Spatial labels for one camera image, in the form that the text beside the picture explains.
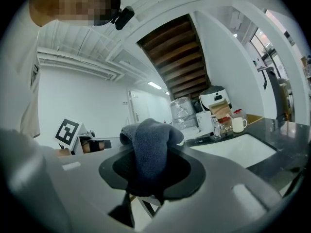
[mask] white door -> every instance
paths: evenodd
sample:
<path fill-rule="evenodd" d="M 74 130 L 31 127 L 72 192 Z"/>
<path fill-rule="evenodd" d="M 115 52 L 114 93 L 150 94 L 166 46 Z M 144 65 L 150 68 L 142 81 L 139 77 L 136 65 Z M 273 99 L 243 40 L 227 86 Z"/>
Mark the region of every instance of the white door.
<path fill-rule="evenodd" d="M 134 121 L 142 122 L 150 117 L 147 103 L 143 94 L 138 91 L 130 91 Z"/>

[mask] jar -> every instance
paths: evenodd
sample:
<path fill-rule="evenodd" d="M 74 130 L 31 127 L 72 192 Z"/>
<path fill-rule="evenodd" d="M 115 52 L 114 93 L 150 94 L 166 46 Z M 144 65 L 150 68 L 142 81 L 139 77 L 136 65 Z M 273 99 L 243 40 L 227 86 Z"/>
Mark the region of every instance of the jar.
<path fill-rule="evenodd" d="M 219 122 L 224 126 L 223 129 L 221 129 L 221 133 L 227 133 L 232 131 L 232 121 L 229 117 L 223 117 L 219 119 Z"/>
<path fill-rule="evenodd" d="M 232 115 L 232 118 L 242 117 L 247 121 L 247 115 L 242 111 L 242 109 L 236 110 Z"/>

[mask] window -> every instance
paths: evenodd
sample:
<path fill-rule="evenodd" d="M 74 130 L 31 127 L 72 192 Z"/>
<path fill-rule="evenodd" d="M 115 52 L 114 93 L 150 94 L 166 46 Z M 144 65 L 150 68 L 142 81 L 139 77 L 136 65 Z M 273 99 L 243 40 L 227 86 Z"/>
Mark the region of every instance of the window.
<path fill-rule="evenodd" d="M 267 58 L 265 58 L 265 60 L 264 60 L 263 62 L 264 62 L 264 64 L 265 64 L 267 67 L 274 66 L 274 63 L 273 63 L 273 61 L 272 61 L 272 59 L 271 59 L 270 56 L 268 56 Z"/>
<path fill-rule="evenodd" d="M 257 49 L 257 52 L 261 57 L 266 53 L 266 49 L 264 48 L 263 44 L 258 40 L 257 37 L 254 36 L 253 39 L 251 40 L 251 43 Z"/>
<path fill-rule="evenodd" d="M 257 36 L 258 40 L 264 45 L 265 49 L 268 51 L 269 49 L 273 48 L 273 45 L 271 44 L 268 37 L 260 30 L 260 28 L 257 29 L 255 35 Z"/>
<path fill-rule="evenodd" d="M 295 44 L 295 42 L 293 41 L 293 39 L 291 38 L 290 34 L 286 31 L 286 29 L 284 28 L 284 26 L 282 25 L 282 23 L 280 23 L 280 21 L 269 11 L 266 11 L 266 15 L 269 17 L 269 19 L 274 22 L 274 24 L 278 27 L 278 29 L 281 30 L 281 32 L 286 36 L 286 38 L 288 39 L 288 41 L 290 42 L 295 55 L 298 57 L 298 59 L 300 60 L 300 64 L 301 66 L 304 68 L 303 66 L 303 62 L 301 61 L 301 58 L 303 57 L 297 44 Z"/>
<path fill-rule="evenodd" d="M 283 79 L 288 79 L 287 73 L 285 71 L 285 68 L 284 68 L 284 66 L 283 66 L 283 64 L 281 62 L 281 59 L 278 56 L 278 54 L 277 53 L 273 54 L 272 55 L 272 59 L 273 59 L 275 65 L 276 65 L 276 67 L 277 67 L 277 69 L 279 71 L 280 77 L 283 78 Z"/>

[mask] plastic container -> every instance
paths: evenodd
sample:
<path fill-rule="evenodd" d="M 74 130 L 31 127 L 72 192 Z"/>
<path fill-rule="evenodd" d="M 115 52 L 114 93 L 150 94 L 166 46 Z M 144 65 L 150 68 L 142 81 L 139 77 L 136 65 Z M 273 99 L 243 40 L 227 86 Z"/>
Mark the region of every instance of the plastic container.
<path fill-rule="evenodd" d="M 236 118 L 236 117 L 242 117 L 243 119 L 247 121 L 247 115 L 242 111 L 242 109 L 236 110 L 233 113 L 232 118 Z"/>
<path fill-rule="evenodd" d="M 198 127 L 194 108 L 189 98 L 179 98 L 171 102 L 173 126 L 179 130 Z"/>
<path fill-rule="evenodd" d="M 196 119 L 198 121 L 199 129 L 201 131 L 206 133 L 211 133 L 214 131 L 210 111 L 202 111 L 197 113 Z"/>
<path fill-rule="evenodd" d="M 224 125 L 224 129 L 221 129 L 221 133 L 227 133 L 232 131 L 232 121 L 229 117 L 224 117 L 219 120 L 219 122 Z"/>

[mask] rice cooker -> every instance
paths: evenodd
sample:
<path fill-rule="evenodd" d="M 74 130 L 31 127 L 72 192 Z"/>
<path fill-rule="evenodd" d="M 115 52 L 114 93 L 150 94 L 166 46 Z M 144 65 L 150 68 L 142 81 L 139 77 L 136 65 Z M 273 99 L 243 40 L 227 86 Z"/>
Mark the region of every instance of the rice cooker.
<path fill-rule="evenodd" d="M 229 97 L 225 88 L 214 85 L 200 94 L 200 102 L 203 111 L 209 111 L 209 106 L 226 100 L 229 108 L 232 108 Z"/>

